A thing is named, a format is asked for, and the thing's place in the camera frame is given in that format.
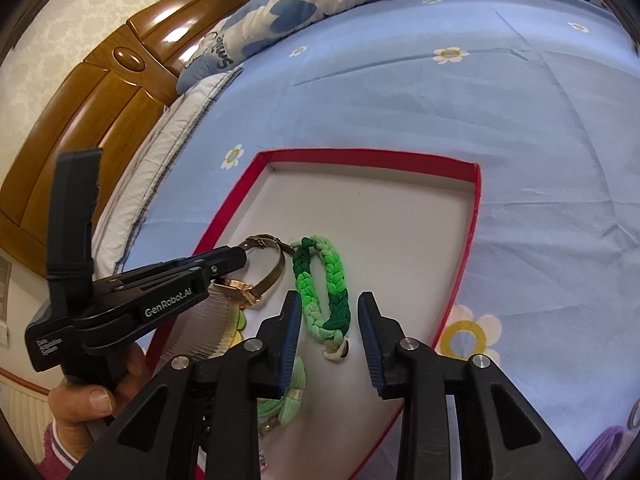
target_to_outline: bed sheet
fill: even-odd
[[[382,0],[243,67],[160,186],[127,268],[191,253],[260,150],[478,162],[449,323],[483,330],[574,458],[624,424],[640,393],[640,62],[612,15],[580,0]],[[477,348],[449,332],[441,350]]]

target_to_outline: wooden headboard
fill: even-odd
[[[249,0],[161,0],[127,20],[78,64],[47,104],[0,189],[0,248],[44,276],[58,155],[101,147],[94,225],[165,106],[198,42]]]

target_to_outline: wristwatch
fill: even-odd
[[[217,278],[211,285],[212,287],[229,298],[231,301],[237,301],[240,304],[240,308],[252,306],[258,301],[262,295],[269,290],[275,282],[278,281],[284,270],[285,257],[287,253],[289,256],[293,256],[293,247],[280,241],[279,238],[271,235],[254,235],[249,236],[239,247],[243,248],[245,252],[250,249],[264,249],[270,247],[276,249],[279,253],[278,263],[271,272],[267,274],[256,285],[250,285],[249,283],[242,282],[240,280],[232,280],[228,278]]]

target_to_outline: braided bracelet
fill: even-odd
[[[291,246],[295,249],[293,273],[296,277],[296,289],[302,297],[302,315],[306,327],[313,338],[324,345],[322,355],[331,361],[340,361],[347,357],[349,352],[346,334],[351,322],[340,254],[327,238],[321,236],[302,238]],[[311,275],[311,248],[319,254],[326,271],[326,288],[331,310],[331,315],[326,321],[320,312],[318,294]]]

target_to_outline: oval wood carving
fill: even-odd
[[[142,72],[145,69],[145,62],[138,54],[125,46],[118,46],[113,49],[113,57],[127,70],[132,72]]]

